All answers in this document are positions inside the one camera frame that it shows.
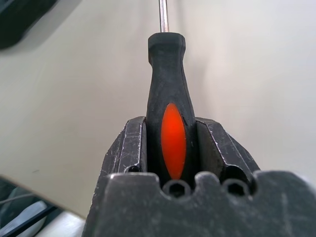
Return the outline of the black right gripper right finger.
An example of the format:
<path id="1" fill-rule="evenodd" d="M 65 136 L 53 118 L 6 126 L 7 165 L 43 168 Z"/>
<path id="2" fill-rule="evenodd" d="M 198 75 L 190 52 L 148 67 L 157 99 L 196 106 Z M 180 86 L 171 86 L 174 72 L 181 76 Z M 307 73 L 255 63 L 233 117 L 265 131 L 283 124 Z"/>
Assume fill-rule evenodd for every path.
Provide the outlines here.
<path id="1" fill-rule="evenodd" d="M 253 173 L 259 170 L 251 154 L 217 121 L 196 118 L 202 171 L 213 173 L 221 184 L 242 186 L 242 195 L 256 192 Z"/>

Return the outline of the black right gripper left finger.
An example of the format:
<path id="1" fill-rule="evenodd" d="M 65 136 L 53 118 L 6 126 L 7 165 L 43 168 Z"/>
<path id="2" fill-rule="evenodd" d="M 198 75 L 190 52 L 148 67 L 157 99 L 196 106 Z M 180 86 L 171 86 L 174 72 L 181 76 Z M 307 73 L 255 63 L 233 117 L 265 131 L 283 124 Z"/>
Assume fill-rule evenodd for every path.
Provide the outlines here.
<path id="1" fill-rule="evenodd" d="M 99 177 L 117 173 L 148 176 L 144 116 L 128 120 L 105 154 Z"/>

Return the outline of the black orange screwdriver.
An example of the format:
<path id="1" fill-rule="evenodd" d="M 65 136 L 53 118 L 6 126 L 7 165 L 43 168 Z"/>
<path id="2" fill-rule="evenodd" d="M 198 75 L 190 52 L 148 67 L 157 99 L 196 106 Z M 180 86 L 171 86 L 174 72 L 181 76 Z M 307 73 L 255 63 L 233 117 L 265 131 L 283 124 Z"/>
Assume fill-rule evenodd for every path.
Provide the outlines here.
<path id="1" fill-rule="evenodd" d="M 160 32 L 148 39 L 152 79 L 147 104 L 148 169 L 161 184 L 194 182 L 199 170 L 195 114 L 185 77 L 185 38 L 169 30 L 167 0 L 158 0 Z"/>

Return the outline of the silver robot body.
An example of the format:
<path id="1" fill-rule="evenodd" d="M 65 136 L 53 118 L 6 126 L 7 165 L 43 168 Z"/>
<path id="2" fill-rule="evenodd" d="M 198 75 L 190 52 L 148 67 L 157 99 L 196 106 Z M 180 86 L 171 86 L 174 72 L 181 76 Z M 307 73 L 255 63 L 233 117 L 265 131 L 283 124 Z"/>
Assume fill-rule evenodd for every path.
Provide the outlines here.
<path id="1" fill-rule="evenodd" d="M 25 208 L 17 217 L 11 220 L 8 224 L 0 229 L 0 237 L 6 236 L 10 231 L 13 231 L 18 226 L 22 225 L 35 215 L 44 211 L 47 208 L 47 205 L 44 201 L 37 201 L 32 205 Z M 16 237 L 33 237 L 37 232 L 42 228 L 46 221 L 46 217 L 43 217 L 38 222 L 30 226 L 28 229 L 18 234 Z"/>

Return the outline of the black plastic tool case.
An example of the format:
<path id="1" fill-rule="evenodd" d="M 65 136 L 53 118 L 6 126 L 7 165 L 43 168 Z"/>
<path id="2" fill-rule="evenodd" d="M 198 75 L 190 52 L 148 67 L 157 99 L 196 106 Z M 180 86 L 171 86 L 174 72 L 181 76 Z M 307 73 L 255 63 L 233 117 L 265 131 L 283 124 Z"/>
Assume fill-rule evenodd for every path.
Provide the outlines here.
<path id="1" fill-rule="evenodd" d="M 0 50 L 16 45 L 58 0 L 0 0 Z"/>

